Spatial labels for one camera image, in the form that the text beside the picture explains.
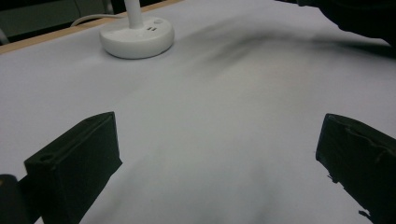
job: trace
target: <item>black object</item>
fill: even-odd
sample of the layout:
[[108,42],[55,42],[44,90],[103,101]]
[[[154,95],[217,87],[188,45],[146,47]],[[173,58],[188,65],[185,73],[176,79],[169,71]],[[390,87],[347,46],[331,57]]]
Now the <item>black object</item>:
[[0,186],[7,198],[0,208],[8,207],[11,217],[27,214],[29,223],[39,216],[46,224],[79,223],[121,164],[114,113],[84,119],[25,161],[28,176],[12,194]]
[[395,0],[276,0],[318,7],[341,30],[382,38],[396,47]]
[[374,224],[396,223],[396,140],[357,120],[327,114],[317,160],[334,183],[370,214]]

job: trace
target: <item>white fabric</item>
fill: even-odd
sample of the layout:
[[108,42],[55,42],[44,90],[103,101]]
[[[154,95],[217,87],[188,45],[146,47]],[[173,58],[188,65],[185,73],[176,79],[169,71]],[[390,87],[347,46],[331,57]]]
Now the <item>white fabric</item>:
[[99,28],[0,55],[0,171],[115,111],[124,164],[82,223],[368,224],[315,160],[326,113],[396,137],[396,62],[317,8],[185,0],[144,15],[164,54],[108,55]]

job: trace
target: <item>round power strip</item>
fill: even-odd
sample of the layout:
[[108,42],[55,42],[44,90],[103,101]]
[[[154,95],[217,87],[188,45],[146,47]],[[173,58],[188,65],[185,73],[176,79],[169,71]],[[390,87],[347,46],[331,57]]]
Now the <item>round power strip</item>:
[[143,18],[143,27],[131,29],[128,18],[113,21],[100,30],[103,48],[124,59],[148,58],[167,51],[173,44],[175,31],[164,19]]

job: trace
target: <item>table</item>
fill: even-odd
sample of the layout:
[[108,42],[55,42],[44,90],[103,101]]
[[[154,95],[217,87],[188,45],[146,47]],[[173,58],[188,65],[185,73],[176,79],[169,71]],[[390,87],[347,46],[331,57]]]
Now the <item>table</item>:
[[121,168],[82,223],[368,224],[315,160],[326,113],[396,136],[396,62],[316,8],[185,0],[176,41],[108,55],[99,27],[0,55],[0,170],[115,111]]

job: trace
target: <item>wooden table edge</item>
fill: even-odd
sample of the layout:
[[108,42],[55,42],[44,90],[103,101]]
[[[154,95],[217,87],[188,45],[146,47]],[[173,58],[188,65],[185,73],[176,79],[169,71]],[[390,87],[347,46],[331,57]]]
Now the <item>wooden table edge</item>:
[[[142,7],[142,11],[145,12],[145,11],[150,11],[150,10],[160,8],[160,7],[170,6],[170,5],[173,5],[173,4],[181,2],[181,1],[183,1],[183,0],[165,0],[160,3]],[[45,42],[45,41],[48,41],[51,39],[56,39],[61,36],[71,35],[73,33],[76,33],[76,32],[82,31],[82,30],[86,30],[86,29],[89,29],[89,28],[92,28],[92,27],[95,27],[95,26],[98,26],[98,25],[101,25],[101,24],[104,24],[104,23],[107,23],[107,22],[110,22],[113,20],[115,20],[115,19],[104,18],[104,19],[100,19],[100,20],[96,20],[96,21],[90,21],[90,22],[83,23],[83,24],[75,26],[75,27],[65,28],[65,29],[55,31],[52,33],[38,35],[38,36],[35,36],[32,38],[28,38],[28,39],[24,39],[24,40],[21,40],[18,42],[0,46],[0,54],[11,52],[16,49],[23,49],[23,48],[26,48],[26,47],[29,47],[29,46],[32,46],[35,44],[39,44],[39,43],[42,43],[42,42]]]

